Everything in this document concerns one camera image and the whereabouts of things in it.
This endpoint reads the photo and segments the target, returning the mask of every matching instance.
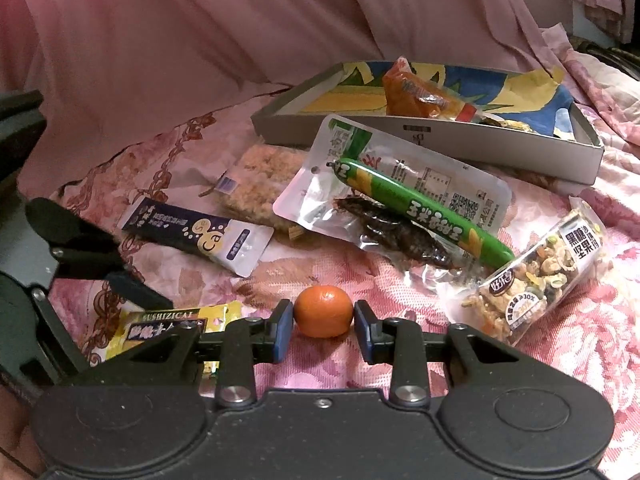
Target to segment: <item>blue and yellow printed paper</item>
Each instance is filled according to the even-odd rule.
[[[341,83],[306,106],[303,114],[331,113],[385,115],[386,99],[382,76],[392,61],[344,63]],[[415,74],[426,81],[449,88],[479,110],[503,119],[529,124],[537,133],[553,136],[556,114],[574,102],[562,86],[560,67],[551,74],[540,68],[524,74],[495,70],[411,63]]]

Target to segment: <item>yellow snack package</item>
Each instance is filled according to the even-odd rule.
[[[201,332],[222,332],[227,323],[242,317],[242,303],[231,301],[212,306],[152,312],[123,313],[118,329],[107,346],[107,359],[121,354],[175,326],[196,328]],[[218,362],[204,363],[203,377],[218,370]]]

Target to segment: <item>nut bar package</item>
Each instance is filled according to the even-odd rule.
[[[603,252],[604,225],[586,202],[574,202],[542,240],[474,290],[458,294],[449,318],[513,345],[554,309]]]
[[[107,346],[107,359],[121,354],[175,326],[195,328],[201,332],[222,332],[227,323],[242,317],[242,303],[230,303],[196,308],[129,312],[120,316],[115,335]],[[204,363],[203,377],[218,369],[218,362]]]
[[[440,88],[415,75],[409,62],[399,57],[382,77],[386,114],[402,117],[445,119],[463,123],[478,122],[478,109],[453,90]]]
[[[201,254],[246,278],[255,269],[273,228],[213,216],[141,198],[118,227],[158,244]]]
[[[273,203],[285,190],[305,161],[306,152],[255,144],[216,184],[222,203],[229,211],[249,222],[268,225],[297,237],[303,230],[290,220],[274,214]]]

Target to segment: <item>green sausage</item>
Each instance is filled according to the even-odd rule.
[[[497,238],[455,211],[385,174],[352,158],[340,158],[328,166],[334,168],[335,175],[347,186],[450,240],[482,263],[499,269],[514,259],[510,248]]]

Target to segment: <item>floral pattern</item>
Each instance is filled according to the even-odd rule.
[[[257,139],[250,121],[268,97],[207,114],[131,146],[95,168],[58,199],[77,214],[115,231],[119,217],[139,196],[169,200],[214,212],[216,194],[207,192],[233,160]],[[520,350],[600,391],[615,412],[616,431],[601,469],[613,480],[640,471],[640,162],[630,146],[585,112],[606,146],[593,187],[576,186],[523,173],[503,177],[513,201],[500,238],[517,251],[542,236],[568,211],[568,194],[580,194],[608,227],[608,260],[601,278],[577,287],[562,306],[540,320],[519,343]],[[141,279],[178,306],[240,298],[268,315],[279,298],[293,298],[306,286],[333,283],[354,299],[369,301],[379,317],[401,316],[424,330],[442,332],[447,318],[438,298],[408,283],[384,258],[340,240],[303,237],[297,244],[274,240],[251,277],[235,278],[197,256],[124,237],[122,254]],[[102,282],[56,280],[50,299],[84,354],[99,362],[115,330],[123,302]],[[385,388],[388,365],[366,365],[353,335],[309,340],[294,332],[285,361],[258,365],[257,384],[298,388]],[[446,392],[441,365],[430,365],[434,395]]]

